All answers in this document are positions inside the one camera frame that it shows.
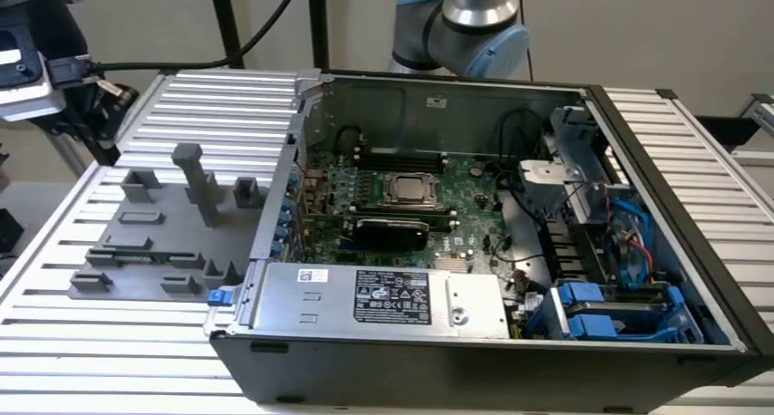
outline white wall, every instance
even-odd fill
[[[246,41],[279,0],[234,1]],[[249,66],[311,67],[306,6],[293,2]],[[526,0],[525,7],[541,81],[672,88],[704,114],[732,114],[749,93],[774,92],[772,0]],[[88,0],[72,11],[100,61],[223,55],[211,0]],[[393,21],[394,0],[329,0],[333,67],[385,68]],[[152,75],[111,77],[142,89]]]

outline red cable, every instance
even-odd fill
[[[645,255],[645,259],[649,262],[649,276],[652,276],[652,273],[653,273],[653,256],[652,256],[652,252],[649,251],[649,249],[645,248],[645,246],[637,240],[629,240],[629,244],[631,246],[634,246],[640,250],[640,252],[642,252],[642,254]]]

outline power supply label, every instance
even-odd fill
[[[355,319],[361,323],[431,324],[427,273],[358,270]]]

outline green circuit board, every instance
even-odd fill
[[[483,249],[485,238],[489,236],[495,244],[506,235],[506,225],[502,213],[493,209],[495,178],[489,173],[474,178],[470,170],[477,166],[475,163],[473,157],[451,156],[445,173],[434,175],[438,203],[458,212],[457,228],[449,233],[431,232],[427,247],[421,251],[382,252],[353,248],[342,226],[351,202],[369,206],[379,203],[385,176],[394,173],[358,169],[331,153],[314,154],[309,168],[326,172],[326,180],[315,184],[315,193],[322,195],[327,205],[319,208],[319,212],[310,212],[305,219],[309,233],[306,244],[310,245],[306,248],[307,262],[435,268],[439,258],[459,259],[461,254],[465,254],[463,259],[470,261],[471,271],[489,272],[490,257]]]

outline black tripod pole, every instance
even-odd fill
[[[310,25],[315,67],[329,69],[329,0],[310,0]]]
[[[220,28],[220,39],[223,41],[226,55],[231,56],[242,48],[238,20],[234,16],[234,5],[231,4],[231,0],[212,0],[212,5],[215,7],[215,16],[218,17],[218,27]],[[235,69],[244,69],[243,58],[239,57],[228,66]]]

